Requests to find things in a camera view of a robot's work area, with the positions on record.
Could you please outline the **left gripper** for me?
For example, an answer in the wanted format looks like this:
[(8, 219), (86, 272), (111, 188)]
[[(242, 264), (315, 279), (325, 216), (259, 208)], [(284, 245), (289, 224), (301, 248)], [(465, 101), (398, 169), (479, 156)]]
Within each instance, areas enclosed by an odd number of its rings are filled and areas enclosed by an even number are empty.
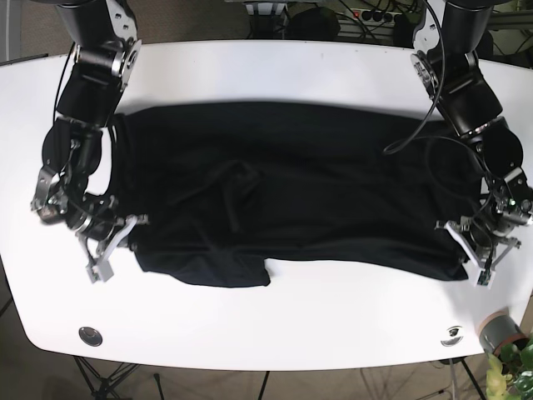
[(470, 217), (458, 221), (439, 221), (436, 228), (447, 231), (466, 255), (463, 262), (468, 280), (474, 286), (490, 288), (496, 266), (521, 241), (511, 236), (517, 227), (532, 224), (532, 189), (517, 200), (504, 189), (493, 191)]

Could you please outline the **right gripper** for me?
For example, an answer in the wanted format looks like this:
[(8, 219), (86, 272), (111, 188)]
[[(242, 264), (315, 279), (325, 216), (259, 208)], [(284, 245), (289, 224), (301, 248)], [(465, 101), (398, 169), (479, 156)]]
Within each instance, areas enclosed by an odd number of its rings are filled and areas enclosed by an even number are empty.
[(32, 211), (43, 223), (66, 223), (74, 232), (87, 258), (86, 271), (92, 283), (105, 283), (113, 277), (112, 253), (126, 247), (135, 227), (149, 223), (146, 214), (116, 215), (117, 206), (113, 195), (87, 193), (78, 202), (61, 183), (39, 183), (32, 199)]

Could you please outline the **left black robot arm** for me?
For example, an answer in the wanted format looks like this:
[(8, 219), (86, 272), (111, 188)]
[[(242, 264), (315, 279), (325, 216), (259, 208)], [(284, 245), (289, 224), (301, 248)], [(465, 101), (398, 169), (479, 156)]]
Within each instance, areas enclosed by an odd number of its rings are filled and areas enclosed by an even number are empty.
[(470, 217), (438, 222), (461, 246), (471, 264), (472, 284), (490, 287), (496, 267), (521, 243), (511, 237), (532, 224), (532, 189), (522, 168), (520, 139), (509, 129), (503, 108), (479, 67), (476, 48), (494, 1), (426, 1), (413, 33), (413, 68), (437, 110), (471, 152), (488, 196)]

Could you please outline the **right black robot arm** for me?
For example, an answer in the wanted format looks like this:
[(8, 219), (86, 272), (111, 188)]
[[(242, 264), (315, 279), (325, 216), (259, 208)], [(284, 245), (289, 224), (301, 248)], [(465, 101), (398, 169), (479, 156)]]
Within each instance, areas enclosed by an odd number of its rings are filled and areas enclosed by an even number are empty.
[(72, 39), (53, 103), (52, 127), (42, 145), (31, 209), (46, 225), (65, 223), (87, 257), (92, 283), (106, 282), (113, 251), (126, 244), (145, 216), (117, 215), (112, 188), (95, 195), (88, 181), (101, 162), (102, 135), (127, 88), (142, 42), (137, 20), (125, 1), (55, 1)]

